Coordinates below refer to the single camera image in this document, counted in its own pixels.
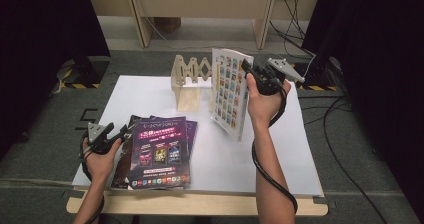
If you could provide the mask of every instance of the booklet cover with colorful pictures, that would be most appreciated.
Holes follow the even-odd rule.
[[[134,126],[131,189],[157,189],[190,183],[185,117],[140,119]]]
[[[253,63],[253,57],[229,49],[212,49],[212,119],[230,137],[241,141],[247,106],[246,72],[243,60]]]

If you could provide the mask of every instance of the hand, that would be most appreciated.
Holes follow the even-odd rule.
[[[115,154],[121,145],[121,138],[116,140],[110,151],[107,154],[99,155],[94,152],[88,151],[84,158],[87,162],[88,171],[91,174],[92,181],[106,181],[113,169],[113,160]],[[88,147],[88,138],[84,139],[83,149]]]
[[[252,74],[246,76],[247,86],[249,88],[248,112],[252,120],[253,127],[267,127],[280,109],[281,95],[279,93],[272,96],[265,96],[259,93],[256,87],[256,80]],[[287,95],[290,92],[291,85],[284,80],[283,88]]]

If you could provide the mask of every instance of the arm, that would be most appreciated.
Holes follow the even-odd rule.
[[[281,96],[279,94],[263,96],[258,92],[253,76],[248,74],[246,79],[249,87],[248,111],[255,135],[258,160],[263,169],[288,190],[268,128],[272,117],[278,112]],[[291,85],[285,81],[284,89],[287,93],[290,88]],[[262,224],[295,222],[295,213],[291,201],[268,183],[258,171],[256,171],[256,205]]]
[[[106,186],[107,179],[113,169],[113,160],[118,148],[121,144],[121,139],[115,141],[109,153],[98,155],[96,153],[86,153],[88,171],[91,174],[91,185],[81,204],[80,209],[74,219],[76,223],[86,223],[97,211],[102,202],[103,191]],[[87,138],[84,140],[84,149],[88,146]]]

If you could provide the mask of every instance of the person's left hand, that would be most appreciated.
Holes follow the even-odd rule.
[[[84,155],[92,181],[106,181],[113,169],[115,154],[121,145],[121,138],[116,140],[107,154],[99,155],[88,151]],[[88,147],[88,138],[84,138],[83,149]]]

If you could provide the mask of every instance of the gray carpet floor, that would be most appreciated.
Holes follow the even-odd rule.
[[[0,163],[0,223],[70,223],[66,211],[72,181],[79,165],[78,143],[87,121],[99,120],[119,75],[168,76],[176,54],[202,59],[200,52],[112,51],[106,74],[97,89],[64,88],[44,105],[27,142],[15,143]],[[269,55],[254,55],[266,60]],[[298,90],[310,149],[329,205],[323,217],[298,217],[297,223],[419,223],[386,164],[374,153],[355,106],[346,97],[323,116],[342,91]],[[326,141],[327,133],[330,144]],[[350,175],[343,172],[336,161]],[[115,216],[131,223],[131,216]]]

